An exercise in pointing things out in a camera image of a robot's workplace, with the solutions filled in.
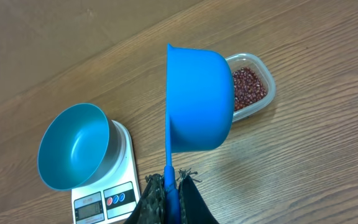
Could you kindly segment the blue plastic measuring scoop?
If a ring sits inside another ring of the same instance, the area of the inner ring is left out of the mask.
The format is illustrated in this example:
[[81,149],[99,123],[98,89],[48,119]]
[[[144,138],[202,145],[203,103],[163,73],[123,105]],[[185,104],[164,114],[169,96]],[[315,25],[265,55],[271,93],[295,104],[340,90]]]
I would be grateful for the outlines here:
[[234,84],[217,52],[167,45],[164,190],[166,220],[180,222],[180,199],[172,155],[210,151],[229,134]]

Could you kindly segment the red beans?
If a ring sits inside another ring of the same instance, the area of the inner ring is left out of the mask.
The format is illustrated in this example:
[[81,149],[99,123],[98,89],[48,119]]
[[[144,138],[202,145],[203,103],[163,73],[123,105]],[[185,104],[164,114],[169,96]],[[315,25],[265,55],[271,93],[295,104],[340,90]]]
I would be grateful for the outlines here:
[[261,79],[249,67],[242,67],[232,73],[234,80],[234,111],[260,101],[267,95]]

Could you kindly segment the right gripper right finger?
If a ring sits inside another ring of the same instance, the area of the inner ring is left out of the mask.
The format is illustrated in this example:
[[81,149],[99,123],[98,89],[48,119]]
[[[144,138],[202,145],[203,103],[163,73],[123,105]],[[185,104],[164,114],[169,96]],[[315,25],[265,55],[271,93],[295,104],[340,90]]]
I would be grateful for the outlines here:
[[198,191],[195,182],[200,180],[193,179],[191,175],[196,175],[197,171],[179,170],[179,198],[181,209],[182,224],[219,224],[209,211],[205,201]]

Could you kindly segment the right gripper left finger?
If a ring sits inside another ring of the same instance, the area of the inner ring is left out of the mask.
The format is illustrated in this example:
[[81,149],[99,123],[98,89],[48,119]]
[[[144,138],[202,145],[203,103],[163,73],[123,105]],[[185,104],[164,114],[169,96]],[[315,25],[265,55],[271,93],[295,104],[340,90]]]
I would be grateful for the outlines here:
[[164,224],[165,191],[163,176],[153,174],[145,177],[147,186],[138,204],[124,224]]

